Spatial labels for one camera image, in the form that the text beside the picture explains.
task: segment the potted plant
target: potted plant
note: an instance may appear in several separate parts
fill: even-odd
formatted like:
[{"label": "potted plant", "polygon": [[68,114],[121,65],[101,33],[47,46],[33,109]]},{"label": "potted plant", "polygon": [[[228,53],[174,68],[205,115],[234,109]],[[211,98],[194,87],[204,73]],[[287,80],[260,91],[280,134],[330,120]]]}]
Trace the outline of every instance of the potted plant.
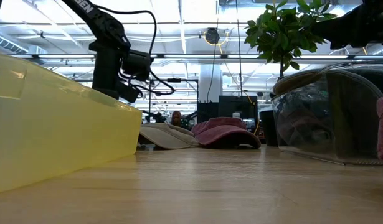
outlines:
[{"label": "potted plant", "polygon": [[289,66],[299,70],[293,59],[302,55],[301,49],[314,53],[317,51],[316,44],[325,43],[322,37],[311,32],[311,26],[336,17],[326,12],[329,2],[313,0],[307,5],[305,0],[297,0],[298,8],[280,9],[287,2],[284,0],[277,6],[267,4],[265,13],[256,21],[248,21],[246,27],[248,36],[245,43],[250,44],[251,48],[257,46],[257,51],[262,53],[259,59],[266,59],[267,63],[280,62],[280,78]]}]

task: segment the person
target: person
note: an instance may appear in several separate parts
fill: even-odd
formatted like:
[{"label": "person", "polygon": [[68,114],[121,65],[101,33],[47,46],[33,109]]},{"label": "person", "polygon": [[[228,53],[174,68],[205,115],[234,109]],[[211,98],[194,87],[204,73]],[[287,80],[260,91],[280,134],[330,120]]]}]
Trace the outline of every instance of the person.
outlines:
[{"label": "person", "polygon": [[171,125],[181,127],[181,113],[180,113],[180,111],[174,111],[172,113]]}]

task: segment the wooden tabletop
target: wooden tabletop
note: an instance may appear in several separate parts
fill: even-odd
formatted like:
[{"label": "wooden tabletop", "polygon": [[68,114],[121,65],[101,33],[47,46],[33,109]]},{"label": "wooden tabletop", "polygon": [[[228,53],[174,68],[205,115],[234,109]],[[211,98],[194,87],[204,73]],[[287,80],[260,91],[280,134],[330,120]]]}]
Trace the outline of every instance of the wooden tabletop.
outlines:
[{"label": "wooden tabletop", "polygon": [[383,223],[383,167],[261,150],[138,151],[0,193],[0,224]]}]

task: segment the cap brim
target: cap brim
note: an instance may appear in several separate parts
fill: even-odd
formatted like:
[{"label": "cap brim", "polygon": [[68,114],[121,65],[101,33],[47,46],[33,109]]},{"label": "cap brim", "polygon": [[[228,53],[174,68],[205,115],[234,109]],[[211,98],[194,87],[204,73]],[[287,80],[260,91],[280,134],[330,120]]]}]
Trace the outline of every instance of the cap brim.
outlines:
[{"label": "cap brim", "polygon": [[242,140],[239,142],[240,144],[249,144],[255,148],[260,147],[261,144],[258,137],[256,137],[253,133],[232,125],[221,125],[208,129],[195,136],[195,138],[198,140],[199,144],[209,146],[211,144],[215,144],[223,138],[229,138],[232,135],[239,136],[240,134],[243,136]]},{"label": "cap brim", "polygon": [[190,144],[157,128],[140,127],[139,133],[156,146],[164,149],[184,149],[190,147]]}]

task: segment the translucent yellow container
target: translucent yellow container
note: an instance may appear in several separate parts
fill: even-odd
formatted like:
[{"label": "translucent yellow container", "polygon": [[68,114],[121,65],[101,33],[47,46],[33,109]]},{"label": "translucent yellow container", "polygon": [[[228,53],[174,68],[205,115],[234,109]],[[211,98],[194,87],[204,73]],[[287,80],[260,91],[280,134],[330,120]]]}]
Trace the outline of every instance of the translucent yellow container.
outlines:
[{"label": "translucent yellow container", "polygon": [[0,192],[135,153],[141,111],[0,54]]}]

